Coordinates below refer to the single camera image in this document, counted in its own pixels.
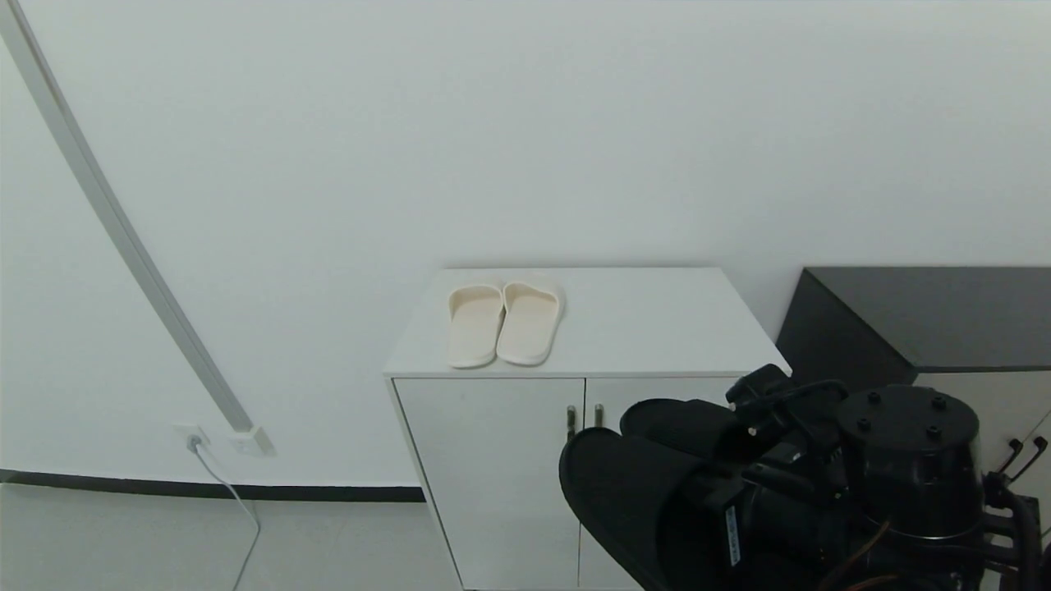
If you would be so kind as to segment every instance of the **power cord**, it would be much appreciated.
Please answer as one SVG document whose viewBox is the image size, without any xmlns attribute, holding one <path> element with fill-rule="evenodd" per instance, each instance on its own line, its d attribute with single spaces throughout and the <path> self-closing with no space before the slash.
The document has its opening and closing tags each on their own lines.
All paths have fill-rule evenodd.
<svg viewBox="0 0 1051 591">
<path fill-rule="evenodd" d="M 198 449 L 203 443 L 204 442 L 201 441 L 201 437 L 199 435 L 190 435 L 186 437 L 186 449 L 190 450 L 190 452 L 192 452 L 193 455 L 197 456 L 198 462 L 200 462 L 201 465 L 204 466 L 205 470 L 208 470 L 208 473 L 211 474 L 211 477 L 215 478 L 215 481 L 218 481 L 219 484 L 225 486 L 230 491 L 230 493 L 233 494 L 233 497 L 236 498 L 238 503 L 241 504 L 241 508 L 245 510 L 245 513 L 248 513 L 248 518 L 250 518 L 252 523 L 255 524 L 255 536 L 252 537 L 252 545 L 248 547 L 248 553 L 245 554 L 245 561 L 241 563 L 241 570 L 238 571 L 238 579 L 233 582 L 232 591 L 238 591 L 238 586 L 241 585 L 241 577 L 245 575 L 245 568 L 248 567 L 248 558 L 252 557 L 252 551 L 255 550 L 255 543 L 260 541 L 260 532 L 263 530 L 263 526 L 260 525 L 259 517 L 256 517 L 254 513 L 248 510 L 248 506 L 245 505 L 245 502 L 241 500 L 241 495 L 238 494 L 238 491 L 233 489 L 233 486 L 230 483 L 215 475 L 215 472 L 212 472 L 211 468 L 208 467 L 208 463 L 205 462 L 204 457 L 201 456 L 201 450 Z"/>
</svg>

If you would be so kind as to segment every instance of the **tile floor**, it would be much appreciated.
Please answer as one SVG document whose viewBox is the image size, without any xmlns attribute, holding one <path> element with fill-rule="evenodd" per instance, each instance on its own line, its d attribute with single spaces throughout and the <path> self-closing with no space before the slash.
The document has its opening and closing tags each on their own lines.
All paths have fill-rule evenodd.
<svg viewBox="0 0 1051 591">
<path fill-rule="evenodd" d="M 255 502 L 240 591 L 453 591 L 424 504 Z M 253 526 L 234 501 L 0 486 L 3 591 L 230 591 Z"/>
</svg>

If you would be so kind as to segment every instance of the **white wall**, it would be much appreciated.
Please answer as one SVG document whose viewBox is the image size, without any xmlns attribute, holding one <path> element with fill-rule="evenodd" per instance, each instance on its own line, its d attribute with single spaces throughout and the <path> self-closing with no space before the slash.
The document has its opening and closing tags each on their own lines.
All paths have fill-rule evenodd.
<svg viewBox="0 0 1051 591">
<path fill-rule="evenodd" d="M 241 482 L 414 481 L 379 370 L 442 266 L 715 263 L 772 334 L 805 264 L 1051 264 L 1051 4 L 23 5 L 279 449 Z M 222 417 L 4 60 L 2 463 L 206 480 L 165 425 Z"/>
</svg>

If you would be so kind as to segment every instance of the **white cabinet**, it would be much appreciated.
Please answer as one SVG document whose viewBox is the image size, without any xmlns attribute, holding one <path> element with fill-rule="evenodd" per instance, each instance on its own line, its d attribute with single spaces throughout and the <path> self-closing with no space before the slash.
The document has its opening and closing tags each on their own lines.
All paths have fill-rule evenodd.
<svg viewBox="0 0 1051 591">
<path fill-rule="evenodd" d="M 445 363 L 449 293 L 475 277 L 438 273 L 385 375 L 432 515 L 463 589 L 637 589 L 580 527 L 562 497 L 566 436 L 618 429 L 653 398 L 725 404 L 737 378 L 788 369 L 722 271 L 713 268 L 540 269 L 566 312 L 538 367 Z"/>
</svg>

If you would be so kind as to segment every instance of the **cabinet handle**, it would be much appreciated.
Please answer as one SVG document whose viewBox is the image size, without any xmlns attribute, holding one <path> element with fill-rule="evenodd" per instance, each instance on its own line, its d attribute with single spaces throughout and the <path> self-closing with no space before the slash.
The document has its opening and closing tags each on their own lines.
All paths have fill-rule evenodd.
<svg viewBox="0 0 1051 591">
<path fill-rule="evenodd" d="M 1039 435 L 1037 435 L 1036 439 L 1033 440 L 1033 445 L 1036 446 L 1036 453 L 1029 458 L 1029 462 L 1026 462 L 1026 465 L 1023 466 L 1021 470 L 1018 470 L 1017 474 L 1013 476 L 1008 476 L 1007 482 L 1013 483 L 1014 481 L 1022 477 L 1022 474 L 1026 473 L 1026 470 L 1028 470 L 1029 467 L 1033 465 L 1033 462 L 1039 460 L 1039 457 L 1044 455 L 1044 452 L 1047 451 L 1048 449 L 1048 441 Z"/>
<path fill-rule="evenodd" d="M 1022 448 L 1026 446 L 1026 444 L 1022 443 L 1016 439 L 1011 440 L 1010 442 L 1007 443 L 1007 445 L 1011 446 L 1011 456 L 1007 458 L 1007 462 L 1004 462 L 1004 465 L 1000 467 L 1000 470 L 996 470 L 996 472 L 1000 473 L 1004 473 L 1007 471 L 1007 468 L 1011 464 L 1013 464 L 1015 460 L 1018 458 L 1018 454 L 1022 453 Z"/>
<path fill-rule="evenodd" d="M 573 439 L 577 434 L 577 407 L 570 405 L 565 407 L 565 441 Z"/>
</svg>

